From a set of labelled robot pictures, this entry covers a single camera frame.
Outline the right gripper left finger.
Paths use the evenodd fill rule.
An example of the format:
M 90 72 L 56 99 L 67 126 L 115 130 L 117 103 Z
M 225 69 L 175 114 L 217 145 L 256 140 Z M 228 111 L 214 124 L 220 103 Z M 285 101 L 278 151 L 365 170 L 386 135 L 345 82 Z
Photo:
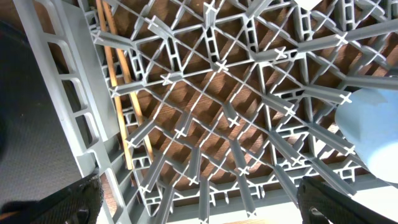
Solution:
M 98 173 L 41 200 L 13 201 L 1 207 L 1 223 L 96 223 L 104 202 Z

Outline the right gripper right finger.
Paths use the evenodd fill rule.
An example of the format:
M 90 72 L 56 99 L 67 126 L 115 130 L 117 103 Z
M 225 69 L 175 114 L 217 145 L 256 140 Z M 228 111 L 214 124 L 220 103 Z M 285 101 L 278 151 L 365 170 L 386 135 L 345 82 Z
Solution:
M 299 184 L 297 200 L 303 224 L 397 224 L 308 176 Z

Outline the blue plastic cup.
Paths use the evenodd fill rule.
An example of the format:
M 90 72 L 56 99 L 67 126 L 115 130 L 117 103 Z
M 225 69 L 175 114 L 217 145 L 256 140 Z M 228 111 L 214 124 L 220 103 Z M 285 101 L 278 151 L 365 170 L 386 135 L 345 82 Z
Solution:
M 335 123 L 370 173 L 397 183 L 397 91 L 362 88 L 339 105 Z

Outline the wooden chopstick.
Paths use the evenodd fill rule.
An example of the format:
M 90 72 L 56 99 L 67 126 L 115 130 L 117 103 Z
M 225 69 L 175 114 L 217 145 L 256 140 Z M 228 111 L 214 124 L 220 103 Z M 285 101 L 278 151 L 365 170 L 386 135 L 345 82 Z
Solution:
M 114 23 L 114 19 L 113 19 L 112 13 L 111 13 L 110 5 L 106 1 L 102 1 L 101 5 L 103 7 L 103 12 L 104 12 L 106 21 L 108 22 L 110 33 L 117 35 L 118 33 L 117 33 L 116 25 Z M 127 65 L 127 59 L 124 56 L 123 51 L 121 49 L 116 49 L 116 55 L 119 59 L 119 63 L 121 66 L 125 84 L 131 83 L 132 77 L 131 77 L 130 69 Z M 139 100 L 137 98 L 137 94 L 130 93 L 129 97 L 130 97 L 134 112 L 136 114 L 136 119 L 137 119 L 138 125 L 141 125 L 144 122 L 144 117 L 142 115 L 142 111 L 141 111 L 141 107 L 139 105 Z M 124 141 L 127 138 L 127 129 L 126 129 L 126 123 L 124 121 L 123 109 L 122 109 L 120 97 L 115 98 L 115 104 L 116 104 L 116 112 L 118 115 L 118 123 L 119 123 L 120 133 L 121 133 L 121 137 L 123 139 L 123 149 L 124 149 L 126 161 L 130 162 L 132 165 L 132 154 L 129 152 L 127 143 Z M 152 146 L 151 146 L 148 136 L 146 136 L 144 138 L 144 145 L 147 149 L 147 153 L 149 155 L 149 160 L 152 162 L 154 160 L 154 153 L 153 153 Z
M 102 0 L 96 0 L 95 2 L 96 2 L 96 8 L 97 8 L 98 17 L 99 17 L 100 29 L 101 29 L 101 31 L 106 32 L 106 21 L 105 21 L 104 12 L 103 12 L 103 2 L 102 2 Z M 106 57 L 106 63 L 108 66 L 111 86 L 112 87 L 117 86 L 118 82 L 117 82 L 117 78 L 116 78 L 116 72 L 115 72 L 115 68 L 114 68 L 111 47 L 104 46 L 104 53 L 105 53 L 105 57 Z M 125 126 L 125 122 L 124 122 L 121 99 L 119 96 L 114 97 L 114 105 L 116 107 L 116 114 L 117 114 L 117 118 L 118 118 L 119 130 L 120 130 L 121 141 L 122 141 L 121 144 L 122 144 L 122 147 L 124 150 L 127 169 L 133 170 L 134 166 L 133 166 L 132 159 L 131 159 L 131 152 L 130 152 L 130 150 L 127 146 L 127 143 L 125 141 L 125 139 L 127 138 L 127 131 L 126 131 L 126 126 Z

